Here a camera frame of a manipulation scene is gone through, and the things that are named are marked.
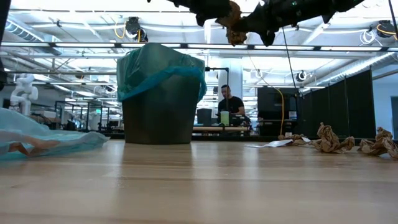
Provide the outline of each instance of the white humanoid robot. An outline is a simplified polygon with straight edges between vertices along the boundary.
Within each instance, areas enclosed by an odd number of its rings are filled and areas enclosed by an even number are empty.
[[[36,87],[32,86],[35,77],[32,74],[21,74],[17,78],[17,86],[11,93],[11,107],[16,107],[21,103],[20,112],[23,115],[30,115],[31,100],[37,100],[39,92]]]

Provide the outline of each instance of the fluorescent light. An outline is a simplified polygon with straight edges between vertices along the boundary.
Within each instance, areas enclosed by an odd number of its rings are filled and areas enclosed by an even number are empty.
[[[58,89],[60,89],[60,90],[63,90],[63,91],[67,91],[67,92],[70,92],[71,90],[70,89],[68,89],[68,88],[65,88],[65,87],[63,87],[63,86],[58,86],[58,85],[54,85],[56,88],[58,88]]]
[[[119,103],[118,102],[114,102],[114,101],[105,101],[105,103],[109,103],[109,104],[112,104],[112,105],[119,105]]]
[[[226,44],[188,44],[188,48],[193,49],[247,49],[247,45],[232,45]]]
[[[51,79],[49,77],[46,77],[45,75],[33,75],[35,79],[40,80],[40,81],[50,81]]]
[[[106,82],[102,82],[102,83],[85,83],[86,85],[118,85],[117,83],[106,83]]]
[[[57,47],[114,47],[111,43],[55,43]]]
[[[86,91],[77,91],[78,94],[83,96],[97,96],[94,93],[86,92]]]
[[[81,83],[50,83],[51,85],[81,85]]]
[[[262,88],[264,85],[243,85],[243,88]]]
[[[286,46],[264,46],[264,45],[256,45],[254,46],[254,49],[256,50],[286,50]],[[313,50],[312,46],[287,46],[287,50]]]
[[[294,86],[268,86],[269,88],[294,88]]]
[[[97,100],[117,100],[117,98],[97,98]]]
[[[321,50],[335,51],[378,51],[381,47],[321,47]]]
[[[3,42],[3,47],[50,47],[49,43],[43,42]]]
[[[181,44],[162,44],[165,47],[170,47],[170,48],[180,48]]]
[[[322,89],[322,88],[326,88],[324,86],[305,86],[304,88],[309,88],[309,89]]]
[[[143,47],[145,44],[121,44],[122,47],[127,47],[127,48],[139,48]]]

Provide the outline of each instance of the plastic bag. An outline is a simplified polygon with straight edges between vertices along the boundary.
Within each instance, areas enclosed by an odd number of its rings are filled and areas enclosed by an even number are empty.
[[[118,60],[118,100],[149,90],[172,75],[197,77],[200,101],[207,91],[205,62],[162,44],[149,43]]]
[[[0,108],[0,156],[21,152],[26,156],[97,149],[109,138],[96,132],[53,131],[16,111]]]

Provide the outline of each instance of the trash can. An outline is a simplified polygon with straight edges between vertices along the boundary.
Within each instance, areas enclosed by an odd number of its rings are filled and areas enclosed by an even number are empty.
[[[118,60],[125,141],[188,144],[197,102],[206,92],[204,61],[160,44],[147,45],[139,54],[133,52],[136,56]],[[145,57],[149,53],[159,57]]]

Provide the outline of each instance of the crumpled brown paper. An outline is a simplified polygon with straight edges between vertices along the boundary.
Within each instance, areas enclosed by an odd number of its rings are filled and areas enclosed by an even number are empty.
[[[288,146],[303,146],[306,145],[307,142],[303,140],[303,137],[305,137],[303,134],[294,134],[292,136],[286,137],[284,135],[278,136],[278,140],[293,140],[292,143],[288,144]]]
[[[323,123],[321,123],[317,134],[321,139],[314,140],[310,144],[320,152],[344,154],[355,146],[354,137],[348,137],[340,143],[331,126],[323,125]]]
[[[377,129],[376,142],[362,140],[359,144],[359,152],[380,156],[388,153],[391,157],[398,159],[398,146],[392,140],[392,134],[382,127]]]
[[[244,32],[234,32],[232,31],[232,26],[241,19],[241,8],[235,2],[230,1],[229,4],[232,7],[232,11],[228,17],[218,18],[216,20],[217,23],[226,27],[226,36],[228,38],[228,43],[235,46],[237,44],[243,44],[248,37],[246,37],[246,33]]]

